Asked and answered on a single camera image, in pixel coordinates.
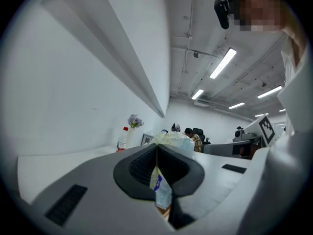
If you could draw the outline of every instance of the black chair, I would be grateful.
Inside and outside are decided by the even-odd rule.
[[[199,138],[201,139],[202,143],[204,143],[205,135],[203,134],[203,130],[198,129],[198,128],[193,128],[193,133],[196,133]]]

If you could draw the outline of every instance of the bottle label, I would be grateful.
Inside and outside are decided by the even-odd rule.
[[[127,143],[117,142],[117,150],[116,152],[122,151],[126,149]]]

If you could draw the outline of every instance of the white desk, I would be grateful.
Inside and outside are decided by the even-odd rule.
[[[114,146],[104,146],[94,150],[68,154],[19,156],[18,183],[20,196],[31,204],[42,190],[83,162],[115,151],[116,147]]]

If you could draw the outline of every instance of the flower vase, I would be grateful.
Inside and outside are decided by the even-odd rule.
[[[127,145],[126,145],[126,148],[129,149],[129,148],[132,148],[132,141],[133,141],[133,134],[135,132],[135,128],[129,128],[128,129],[128,133],[127,133]]]

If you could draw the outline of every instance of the exposed pipe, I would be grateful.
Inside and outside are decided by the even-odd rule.
[[[187,36],[171,36],[171,37],[188,38]]]
[[[183,100],[187,100],[187,101],[192,101],[190,99],[190,97],[188,97],[187,95],[175,94],[175,93],[171,93],[171,95],[175,96],[173,98],[178,98],[178,99],[183,99]],[[208,100],[204,100],[204,99],[200,99],[200,100],[201,101],[205,101],[205,102],[210,103],[210,104],[215,104],[215,105],[219,105],[219,106],[223,106],[223,107],[227,107],[228,108],[228,106],[220,104],[220,103],[217,103],[217,102],[212,102],[212,101],[208,101]],[[234,116],[234,117],[237,117],[237,118],[242,118],[242,119],[245,119],[245,120],[248,120],[248,121],[254,121],[254,119],[251,119],[249,117],[245,117],[245,116],[242,116],[242,115],[238,115],[238,114],[235,114],[235,113],[227,111],[227,110],[222,110],[222,109],[218,109],[218,108],[214,108],[214,109],[211,109],[211,110],[222,112],[224,114],[231,115],[231,116]]]
[[[220,48],[221,48],[221,46],[222,46],[223,44],[225,44],[225,42],[227,41],[227,39],[228,39],[228,37],[229,37],[229,35],[230,35],[230,32],[231,32],[231,30],[233,29],[233,26],[234,26],[233,21],[230,21],[230,23],[231,23],[231,25],[230,25],[230,27],[229,27],[227,33],[226,33],[226,36],[225,36],[224,39],[223,39],[223,42],[222,42],[221,44],[217,45],[217,50],[220,52],[220,54],[222,54],[221,51],[220,51]],[[201,52],[201,51],[196,51],[196,52],[199,52],[199,53],[201,53],[201,54],[208,55],[208,56],[213,56],[213,57],[215,57],[215,58],[217,58],[217,59],[221,59],[221,60],[222,60],[222,59],[224,58],[224,56],[225,56],[225,54],[222,54],[223,57],[218,57],[218,56],[216,56],[216,55],[212,55],[212,54],[205,53],[205,52]],[[195,91],[195,89],[198,88],[201,83],[202,83],[202,81],[200,80],[200,81],[198,82],[198,84],[197,84],[195,87],[193,87],[194,89],[191,89],[191,90],[190,90],[189,95],[193,94],[194,91]]]
[[[179,79],[179,85],[178,85],[178,88],[177,88],[177,93],[179,92],[182,75],[183,75],[183,73],[185,71],[186,62],[187,62],[187,56],[188,56],[188,51],[189,51],[190,38],[192,38],[192,36],[191,36],[191,26],[192,26],[192,18],[193,18],[193,13],[194,13],[194,1],[195,0],[191,0],[190,21],[189,21],[189,30],[188,30],[188,44],[187,44],[187,49],[185,51],[184,66],[183,66],[182,71],[181,71],[181,75],[180,75],[180,79]]]
[[[181,49],[181,50],[185,50],[185,48],[181,48],[181,47],[171,47],[172,49]],[[213,55],[213,54],[210,54],[210,53],[206,53],[206,52],[202,52],[202,51],[199,51],[199,50],[195,50],[195,49],[189,49],[188,50],[189,52],[199,52],[200,54],[203,54],[203,55],[207,55],[207,56],[212,56],[212,57],[215,57],[215,58],[218,58],[218,59],[223,59],[222,57],[219,57],[219,56],[216,56],[216,55]]]
[[[274,48],[276,48],[277,44],[284,38],[284,35],[282,35],[273,45],[272,47],[257,61],[254,63],[254,65],[252,65],[252,67],[248,70],[245,71],[245,73],[243,75],[241,75],[239,78],[237,78],[233,83],[231,83],[230,85],[226,86],[224,89],[222,89],[221,91],[219,91],[218,93],[216,93],[213,97],[210,98],[210,100],[213,100],[215,98],[218,97],[219,94],[221,94],[223,91],[225,91],[226,89],[234,86],[235,84],[237,84],[240,80],[242,80],[245,76],[247,76],[249,73],[251,73],[257,66],[259,63],[261,63],[271,52]]]

